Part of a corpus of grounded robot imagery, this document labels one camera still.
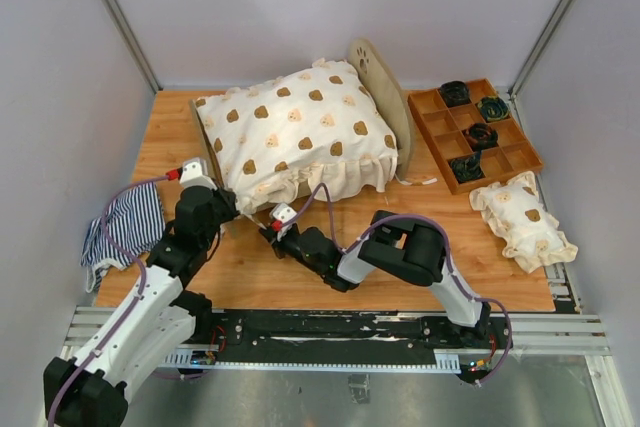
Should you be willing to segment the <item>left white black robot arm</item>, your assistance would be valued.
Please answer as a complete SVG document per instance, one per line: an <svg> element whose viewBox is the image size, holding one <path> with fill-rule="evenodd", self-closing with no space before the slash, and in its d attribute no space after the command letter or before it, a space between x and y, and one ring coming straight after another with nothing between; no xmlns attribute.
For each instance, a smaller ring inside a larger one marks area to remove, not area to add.
<svg viewBox="0 0 640 427"><path fill-rule="evenodd" d="M182 191L170 229L125 300L70 359L55 357L45 368L48 425L121 425L136 391L175 347L212 335L211 302L186 288L215 251L223 224L238 215L228 190Z"/></svg>

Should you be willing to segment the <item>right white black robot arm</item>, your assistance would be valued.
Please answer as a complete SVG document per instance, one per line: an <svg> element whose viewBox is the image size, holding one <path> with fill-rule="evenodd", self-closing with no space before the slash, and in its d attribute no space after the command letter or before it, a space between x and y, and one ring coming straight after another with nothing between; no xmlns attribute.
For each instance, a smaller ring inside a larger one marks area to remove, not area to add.
<svg viewBox="0 0 640 427"><path fill-rule="evenodd" d="M316 227L300 231L291 215L259 232L277 257L295 259L336 291L351 291L381 270L428 288L463 346L477 346L489 334L489 304L479 300L460 275L444 229L423 216L378 210L369 228L343 251Z"/></svg>

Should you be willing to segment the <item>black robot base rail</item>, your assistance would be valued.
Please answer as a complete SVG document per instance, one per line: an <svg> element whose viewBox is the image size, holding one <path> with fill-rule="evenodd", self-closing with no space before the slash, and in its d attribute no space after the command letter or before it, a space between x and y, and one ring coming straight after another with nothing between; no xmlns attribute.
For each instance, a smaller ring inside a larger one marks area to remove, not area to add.
<svg viewBox="0 0 640 427"><path fill-rule="evenodd" d="M465 356L472 362L506 343L500 318L488 322L483 339L462 337L445 315L426 312L220 310L211 318L209 334L201 334L175 350L203 349L214 357L231 346L260 343L417 343L436 353Z"/></svg>

